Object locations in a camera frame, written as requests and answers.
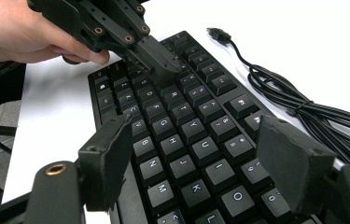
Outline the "black computer keyboard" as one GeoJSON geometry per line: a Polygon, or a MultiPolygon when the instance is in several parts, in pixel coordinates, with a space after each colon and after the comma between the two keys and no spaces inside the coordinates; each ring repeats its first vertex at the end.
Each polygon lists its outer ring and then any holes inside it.
{"type": "Polygon", "coordinates": [[[131,116],[133,155],[112,224],[322,224],[294,214],[256,157],[264,104],[187,32],[163,40],[178,77],[157,87],[123,59],[89,76],[96,125],[131,116]]]}

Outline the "white table board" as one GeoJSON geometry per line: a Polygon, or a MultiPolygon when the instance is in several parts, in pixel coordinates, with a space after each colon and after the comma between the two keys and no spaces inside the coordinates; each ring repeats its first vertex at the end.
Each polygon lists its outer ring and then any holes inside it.
{"type": "MultiPolygon", "coordinates": [[[[187,32],[269,109],[266,116],[303,130],[285,107],[253,87],[248,75],[256,65],[303,94],[298,110],[319,104],[344,112],[348,123],[332,126],[350,138],[350,0],[148,0],[145,11],[155,38],[162,43],[187,32]]],[[[76,162],[78,151],[105,124],[95,123],[89,76],[120,60],[71,65],[58,58],[27,66],[6,199],[28,193],[46,168],[76,162]]],[[[350,150],[334,166],[347,163],[350,150]]],[[[108,211],[87,212],[86,223],[112,224],[118,200],[108,211]]]]}

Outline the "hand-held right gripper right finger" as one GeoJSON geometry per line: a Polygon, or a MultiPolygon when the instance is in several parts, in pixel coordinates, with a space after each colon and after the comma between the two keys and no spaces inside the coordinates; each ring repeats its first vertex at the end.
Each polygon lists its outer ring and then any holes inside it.
{"type": "Polygon", "coordinates": [[[323,207],[323,177],[336,154],[285,120],[260,118],[257,157],[296,214],[317,214],[323,207]]]}

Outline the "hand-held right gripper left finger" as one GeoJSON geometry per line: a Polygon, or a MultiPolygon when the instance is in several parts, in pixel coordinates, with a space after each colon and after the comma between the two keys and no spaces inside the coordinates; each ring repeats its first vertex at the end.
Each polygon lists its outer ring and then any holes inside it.
{"type": "Polygon", "coordinates": [[[103,124],[78,151],[84,182],[82,196],[88,211],[114,208],[133,151],[132,118],[118,115],[103,124]]]}

